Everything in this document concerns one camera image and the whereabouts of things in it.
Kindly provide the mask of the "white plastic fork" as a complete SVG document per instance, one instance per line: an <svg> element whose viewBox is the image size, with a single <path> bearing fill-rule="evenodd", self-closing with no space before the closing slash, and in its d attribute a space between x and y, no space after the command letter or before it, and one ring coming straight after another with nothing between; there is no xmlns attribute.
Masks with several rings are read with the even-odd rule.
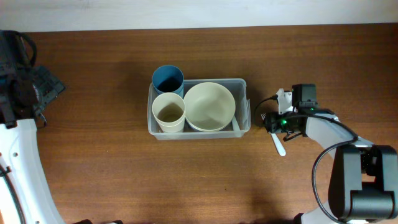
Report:
<svg viewBox="0 0 398 224"><path fill-rule="evenodd" d="M261 118L263 120L263 125L266 128L267 132L271 135L271 138L274 142L274 146L278 152L278 154L282 157L286 155L286 151L277 137L276 133L272 130L272 122L276 120L278 114L277 112L271 112L271 113L261 113Z"/></svg>

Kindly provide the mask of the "white plastic spoon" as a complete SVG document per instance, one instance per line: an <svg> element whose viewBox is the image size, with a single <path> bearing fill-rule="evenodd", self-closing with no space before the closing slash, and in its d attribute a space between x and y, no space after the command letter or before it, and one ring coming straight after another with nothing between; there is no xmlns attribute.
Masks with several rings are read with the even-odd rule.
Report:
<svg viewBox="0 0 398 224"><path fill-rule="evenodd" d="M238 121L237 121L235 116L233 116L231 124L232 124L232 127L233 127L233 131L239 131L240 130Z"/></svg>

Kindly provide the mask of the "cream bowl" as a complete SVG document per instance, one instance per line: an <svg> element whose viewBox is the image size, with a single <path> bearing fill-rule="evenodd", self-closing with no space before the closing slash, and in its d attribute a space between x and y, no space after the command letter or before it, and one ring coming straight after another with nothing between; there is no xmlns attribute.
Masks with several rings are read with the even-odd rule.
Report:
<svg viewBox="0 0 398 224"><path fill-rule="evenodd" d="M203 82L191 87L183 100L186 119L192 123L213 119L228 124L236 112L232 93L215 82Z"/></svg>
<svg viewBox="0 0 398 224"><path fill-rule="evenodd" d="M208 119L204 121L196 121L194 123L189 122L189 120L185 120L186 124L193 129L194 131L203 131L203 132L212 132L212 131L232 131L233 125L232 122L228 124L222 123L221 121Z"/></svg>

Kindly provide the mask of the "cream cup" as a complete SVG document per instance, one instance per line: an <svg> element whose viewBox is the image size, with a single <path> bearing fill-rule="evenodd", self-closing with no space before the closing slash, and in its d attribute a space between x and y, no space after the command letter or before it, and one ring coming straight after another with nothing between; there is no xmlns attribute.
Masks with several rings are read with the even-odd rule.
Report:
<svg viewBox="0 0 398 224"><path fill-rule="evenodd" d="M177 126L185 122L185 102L176 93L160 94L152 103L152 114L160 126Z"/></svg>
<svg viewBox="0 0 398 224"><path fill-rule="evenodd" d="M174 126L165 126L163 124L159 124L160 129L163 133L180 133L184 129L184 122L176 124Z"/></svg>

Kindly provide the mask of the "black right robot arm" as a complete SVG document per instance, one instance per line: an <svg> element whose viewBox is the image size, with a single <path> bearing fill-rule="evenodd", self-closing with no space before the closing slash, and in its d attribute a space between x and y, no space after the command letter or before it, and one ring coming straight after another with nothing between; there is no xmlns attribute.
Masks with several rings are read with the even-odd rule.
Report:
<svg viewBox="0 0 398 224"><path fill-rule="evenodd" d="M376 223L397 218L397 152L376 145L341 123L334 112L319 107L314 84L293 85L271 97L278 110L261 115L278 153L285 142L298 136L317 142L323 151L312 166L312 190L318 208L299 213L294 223ZM316 175L320 161L333 158L328 200L318 194Z"/></svg>

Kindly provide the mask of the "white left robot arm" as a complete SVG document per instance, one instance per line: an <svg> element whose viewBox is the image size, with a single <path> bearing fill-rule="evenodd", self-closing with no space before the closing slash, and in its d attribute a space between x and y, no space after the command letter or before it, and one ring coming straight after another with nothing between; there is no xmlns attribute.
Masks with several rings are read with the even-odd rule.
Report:
<svg viewBox="0 0 398 224"><path fill-rule="evenodd" d="M37 46L25 33L1 31L1 202L10 223L63 223L40 161L36 121L65 85L35 64Z"/></svg>

